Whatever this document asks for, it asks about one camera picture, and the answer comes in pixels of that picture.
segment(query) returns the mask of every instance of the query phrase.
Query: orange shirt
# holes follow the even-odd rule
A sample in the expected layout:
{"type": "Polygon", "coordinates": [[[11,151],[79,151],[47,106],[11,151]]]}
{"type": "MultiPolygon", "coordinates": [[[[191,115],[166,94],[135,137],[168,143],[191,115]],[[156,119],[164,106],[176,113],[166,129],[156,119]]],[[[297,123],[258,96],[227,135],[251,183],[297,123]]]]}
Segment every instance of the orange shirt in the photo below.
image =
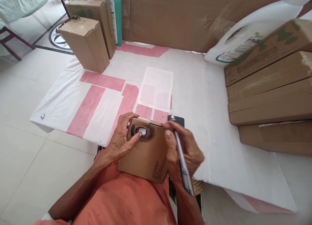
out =
{"type": "MultiPolygon", "coordinates": [[[[73,224],[176,224],[169,201],[168,175],[163,184],[117,170],[105,169],[73,224]]],[[[67,224],[38,221],[35,225],[67,224]]]]}

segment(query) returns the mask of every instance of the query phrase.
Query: chair leg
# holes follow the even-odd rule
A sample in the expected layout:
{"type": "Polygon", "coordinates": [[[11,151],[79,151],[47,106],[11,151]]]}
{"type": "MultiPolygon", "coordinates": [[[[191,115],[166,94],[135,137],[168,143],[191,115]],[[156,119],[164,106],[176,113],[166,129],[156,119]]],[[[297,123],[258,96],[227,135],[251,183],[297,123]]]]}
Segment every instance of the chair leg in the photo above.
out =
{"type": "Polygon", "coordinates": [[[35,49],[36,47],[32,46],[31,44],[29,44],[27,41],[25,41],[23,38],[21,38],[20,36],[16,35],[14,32],[12,32],[10,29],[8,29],[7,27],[3,28],[5,31],[7,31],[8,33],[10,33],[11,35],[13,35],[14,37],[16,37],[17,39],[19,39],[21,42],[23,42],[25,45],[29,46],[32,49],[35,49]]]}
{"type": "Polygon", "coordinates": [[[65,9],[65,11],[66,11],[66,14],[67,14],[68,18],[70,18],[70,15],[69,15],[69,13],[68,13],[68,10],[67,10],[67,8],[66,8],[66,5],[65,5],[64,0],[61,0],[61,2],[62,2],[62,4],[63,4],[63,7],[64,7],[64,9],[65,9]]]}
{"type": "Polygon", "coordinates": [[[16,54],[13,50],[11,50],[5,43],[2,43],[2,42],[1,42],[1,44],[2,44],[2,45],[4,46],[4,48],[6,48],[7,51],[9,51],[10,54],[12,54],[18,61],[22,61],[22,59],[21,59],[19,56],[17,56],[17,54],[16,54]]]}

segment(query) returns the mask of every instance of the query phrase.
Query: cardboard box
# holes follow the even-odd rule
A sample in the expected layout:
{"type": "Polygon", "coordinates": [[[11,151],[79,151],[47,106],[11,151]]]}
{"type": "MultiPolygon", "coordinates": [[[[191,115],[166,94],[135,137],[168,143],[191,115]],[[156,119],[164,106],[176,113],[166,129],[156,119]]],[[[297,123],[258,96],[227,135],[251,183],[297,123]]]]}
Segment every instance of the cardboard box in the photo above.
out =
{"type": "Polygon", "coordinates": [[[118,170],[155,183],[163,183],[168,172],[165,129],[158,122],[133,118],[129,124],[127,140],[139,132],[140,128],[147,129],[146,135],[141,136],[133,149],[119,160],[118,170]]]}
{"type": "Polygon", "coordinates": [[[270,152],[312,156],[312,120],[239,126],[243,144],[270,152]]]}
{"type": "Polygon", "coordinates": [[[312,52],[312,21],[293,19],[224,68],[230,86],[288,55],[312,52]]]}
{"type": "Polygon", "coordinates": [[[227,87],[233,103],[312,76],[312,53],[296,52],[227,87]]]}
{"type": "Polygon", "coordinates": [[[77,17],[58,30],[85,69],[103,73],[110,60],[99,21],[77,17]]]}
{"type": "Polygon", "coordinates": [[[111,59],[116,50],[110,0],[70,0],[66,8],[70,16],[80,16],[100,22],[106,43],[108,56],[111,59]]]}
{"type": "MultiPolygon", "coordinates": [[[[252,12],[279,0],[122,0],[123,40],[206,53],[252,12]]],[[[312,2],[302,13],[312,9],[312,2]]]]}
{"type": "Polygon", "coordinates": [[[312,78],[228,104],[237,126],[312,119],[312,78]]]}

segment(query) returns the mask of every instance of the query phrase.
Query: table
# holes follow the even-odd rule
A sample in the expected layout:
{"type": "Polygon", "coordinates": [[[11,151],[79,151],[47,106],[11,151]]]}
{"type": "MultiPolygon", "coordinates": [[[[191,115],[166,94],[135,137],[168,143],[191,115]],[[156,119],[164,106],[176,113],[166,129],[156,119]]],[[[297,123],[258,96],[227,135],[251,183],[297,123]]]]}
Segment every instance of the table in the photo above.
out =
{"type": "Polygon", "coordinates": [[[205,62],[203,54],[124,43],[103,74],[74,57],[30,120],[46,132],[57,129],[102,146],[123,113],[165,122],[168,113],[136,104],[146,67],[174,73],[170,112],[185,119],[205,156],[195,179],[225,188],[256,213],[263,212],[259,207],[297,210],[275,154],[240,143],[229,121],[223,68],[205,62]]]}
{"type": "Polygon", "coordinates": [[[0,0],[0,29],[41,8],[48,0],[0,0]]]}

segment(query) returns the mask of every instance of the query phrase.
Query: silver pen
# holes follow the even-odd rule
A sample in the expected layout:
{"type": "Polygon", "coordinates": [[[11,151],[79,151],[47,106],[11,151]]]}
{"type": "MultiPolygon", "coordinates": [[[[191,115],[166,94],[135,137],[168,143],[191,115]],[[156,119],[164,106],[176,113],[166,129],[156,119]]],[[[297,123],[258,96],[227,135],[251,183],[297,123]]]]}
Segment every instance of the silver pen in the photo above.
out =
{"type": "MultiPolygon", "coordinates": [[[[175,117],[173,116],[173,114],[171,114],[170,119],[171,119],[171,121],[175,121],[176,120],[175,117]]],[[[179,154],[179,158],[180,158],[180,171],[181,171],[183,188],[190,195],[194,196],[192,182],[191,182],[191,179],[189,177],[188,168],[186,166],[186,162],[185,162],[185,159],[184,159],[184,154],[183,154],[183,150],[182,150],[182,146],[181,146],[181,141],[180,141],[178,132],[176,130],[174,130],[174,132],[175,132],[175,137],[176,137],[178,154],[179,154]]]]}

